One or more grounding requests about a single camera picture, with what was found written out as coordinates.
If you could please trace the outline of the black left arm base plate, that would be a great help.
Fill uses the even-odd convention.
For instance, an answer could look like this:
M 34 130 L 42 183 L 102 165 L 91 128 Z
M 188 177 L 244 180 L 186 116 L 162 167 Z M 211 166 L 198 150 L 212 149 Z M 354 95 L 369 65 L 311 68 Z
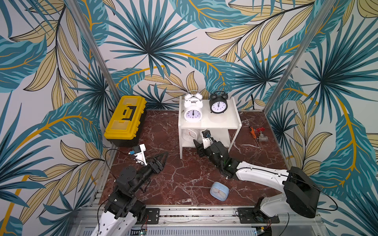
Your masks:
M 157 225 L 160 218 L 160 208 L 147 208 L 138 224 Z

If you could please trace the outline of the white twin-bell alarm clock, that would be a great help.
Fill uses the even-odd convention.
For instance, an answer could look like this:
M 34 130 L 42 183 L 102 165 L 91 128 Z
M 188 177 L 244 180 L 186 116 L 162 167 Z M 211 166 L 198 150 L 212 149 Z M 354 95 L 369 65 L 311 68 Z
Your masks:
M 188 94 L 185 95 L 184 99 L 189 101 L 190 99 L 195 98 L 197 100 L 202 100 L 203 96 L 198 90 L 190 90 Z

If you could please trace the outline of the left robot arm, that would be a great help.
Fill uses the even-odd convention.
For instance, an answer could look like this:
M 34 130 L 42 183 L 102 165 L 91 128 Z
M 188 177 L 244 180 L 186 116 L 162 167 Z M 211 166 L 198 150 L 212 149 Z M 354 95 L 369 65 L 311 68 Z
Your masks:
M 93 236 L 125 236 L 136 223 L 144 221 L 146 205 L 137 199 L 136 193 L 153 175 L 163 171 L 168 156 L 168 152 L 163 152 L 151 157 L 147 165 L 140 169 L 128 166 L 121 171 L 104 212 L 97 218 Z

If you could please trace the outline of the light blue square alarm clock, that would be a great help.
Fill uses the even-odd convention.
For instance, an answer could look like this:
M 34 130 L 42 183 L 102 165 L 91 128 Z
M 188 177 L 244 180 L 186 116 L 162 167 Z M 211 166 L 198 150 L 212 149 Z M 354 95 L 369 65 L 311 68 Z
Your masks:
M 224 202 L 229 195 L 229 188 L 220 182 L 214 182 L 210 188 L 210 194 L 219 201 Z

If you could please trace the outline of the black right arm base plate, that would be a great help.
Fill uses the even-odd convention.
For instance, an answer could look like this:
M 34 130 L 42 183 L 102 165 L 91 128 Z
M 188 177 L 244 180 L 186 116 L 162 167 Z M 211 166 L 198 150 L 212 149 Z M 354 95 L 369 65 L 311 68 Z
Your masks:
M 235 214 L 241 224 L 277 224 L 280 223 L 278 216 L 269 217 L 253 207 L 237 208 Z

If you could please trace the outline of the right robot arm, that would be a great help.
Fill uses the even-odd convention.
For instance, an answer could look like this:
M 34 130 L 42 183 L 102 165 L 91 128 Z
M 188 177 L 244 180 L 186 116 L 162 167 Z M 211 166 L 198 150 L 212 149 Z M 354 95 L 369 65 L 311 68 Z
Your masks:
M 261 217 L 274 217 L 281 213 L 295 212 L 314 218 L 320 197 L 317 185 L 300 168 L 271 169 L 239 161 L 229 156 L 219 141 L 194 141 L 200 157 L 207 157 L 218 171 L 228 179 L 253 182 L 279 191 L 273 197 L 260 197 L 254 213 Z

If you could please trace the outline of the cream square alarm clock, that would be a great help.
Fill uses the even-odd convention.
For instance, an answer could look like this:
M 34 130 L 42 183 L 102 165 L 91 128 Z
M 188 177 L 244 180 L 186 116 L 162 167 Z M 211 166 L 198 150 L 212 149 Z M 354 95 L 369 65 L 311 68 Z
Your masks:
M 182 138 L 187 142 L 193 142 L 193 140 L 197 140 L 198 138 L 198 131 L 194 129 L 183 129 Z

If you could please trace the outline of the black twin-bell alarm clock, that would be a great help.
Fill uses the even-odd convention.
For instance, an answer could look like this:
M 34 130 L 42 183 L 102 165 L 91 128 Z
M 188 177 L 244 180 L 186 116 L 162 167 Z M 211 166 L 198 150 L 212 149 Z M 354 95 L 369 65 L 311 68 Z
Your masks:
M 209 97 L 210 112 L 222 114 L 227 108 L 228 94 L 224 90 L 216 90 Z

